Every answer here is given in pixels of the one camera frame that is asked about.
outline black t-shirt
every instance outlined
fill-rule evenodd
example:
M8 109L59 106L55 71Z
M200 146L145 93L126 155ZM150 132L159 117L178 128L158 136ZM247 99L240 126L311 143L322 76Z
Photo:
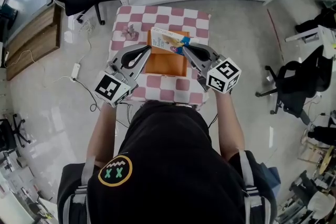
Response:
M273 205L274 219L272 191L251 153L248 158L254 175L260 178L256 185L261 184L261 194ZM118 156L89 180L91 223L244 223L239 155L230 162L212 149L199 113L149 103L134 116ZM68 197L66 185L61 182L59 206Z

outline cardboard box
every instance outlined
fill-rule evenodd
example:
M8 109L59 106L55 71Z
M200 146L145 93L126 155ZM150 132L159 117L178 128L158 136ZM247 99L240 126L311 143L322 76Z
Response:
M174 32L189 37L189 32ZM147 44L152 46L151 31L148 31ZM163 74L167 76L186 77L187 64L188 60L184 56L152 46L152 54L147 61L145 72Z
M172 51L176 54L183 55L182 47L191 44L197 44L197 38L190 38L189 36L178 34L174 31L167 31L160 28L151 28L152 46Z

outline white marker cube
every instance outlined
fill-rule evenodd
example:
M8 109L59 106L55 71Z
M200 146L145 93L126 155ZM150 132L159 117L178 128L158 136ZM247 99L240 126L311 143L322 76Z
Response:
M225 93L237 84L241 72L241 69L230 58L227 58L208 72L206 85Z
M95 95L114 108L129 95L130 89L130 86L105 71L99 72L93 85Z

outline wooden plank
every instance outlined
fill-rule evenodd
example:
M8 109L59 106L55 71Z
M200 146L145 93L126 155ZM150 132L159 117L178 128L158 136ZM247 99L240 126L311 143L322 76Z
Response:
M60 26L54 25L48 27L43 33L32 38L24 47L17 51L17 56L11 58L6 62L7 68L7 80L11 80L21 71L30 66L33 61L29 51L23 53L25 50L31 50L33 55L33 60L37 61L43 56L51 53L52 51L59 48L59 36L60 36Z
M8 45L8 59L17 56L20 48L30 42L36 35L52 27L60 24L61 9L57 5L53 5L39 16L34 18L21 32L19 32Z

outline orange box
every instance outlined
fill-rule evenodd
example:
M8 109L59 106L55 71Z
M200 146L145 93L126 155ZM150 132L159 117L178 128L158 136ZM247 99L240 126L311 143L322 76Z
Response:
M189 32L172 31L174 33L189 37ZM148 31L147 44L152 45L151 31ZM145 72L163 74L167 76L187 76L188 60L183 55L152 47L152 53L147 61Z

